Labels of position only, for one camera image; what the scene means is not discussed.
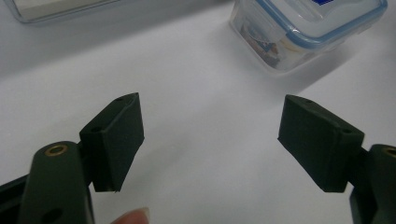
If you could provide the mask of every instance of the white table surface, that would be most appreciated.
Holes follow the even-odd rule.
[[[285,94],[396,146],[396,3],[341,48],[270,74],[232,30],[233,1],[123,1],[38,25],[0,1],[0,184],[37,150],[78,142],[110,101],[140,93],[146,140],[96,223],[148,206],[151,223],[352,223],[348,186],[326,194],[283,148]]]

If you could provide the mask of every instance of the dark green plastic part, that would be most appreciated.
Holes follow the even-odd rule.
[[[278,140],[325,192],[344,192],[348,160],[361,152],[363,138],[315,102],[286,96]]]
[[[144,140],[139,94],[111,102],[79,133],[96,191],[120,191]]]

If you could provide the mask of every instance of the blue lid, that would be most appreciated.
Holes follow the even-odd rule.
[[[379,19],[387,0],[256,0],[294,44],[320,49]]]

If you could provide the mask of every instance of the clear plastic box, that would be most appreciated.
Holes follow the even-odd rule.
[[[260,58],[288,71],[378,21],[387,0],[236,0],[233,28]]]
[[[119,0],[5,0],[14,17],[23,23],[45,21]]]

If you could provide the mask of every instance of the fingertip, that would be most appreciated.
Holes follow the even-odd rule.
[[[112,224],[149,224],[149,209],[144,207],[127,212]]]

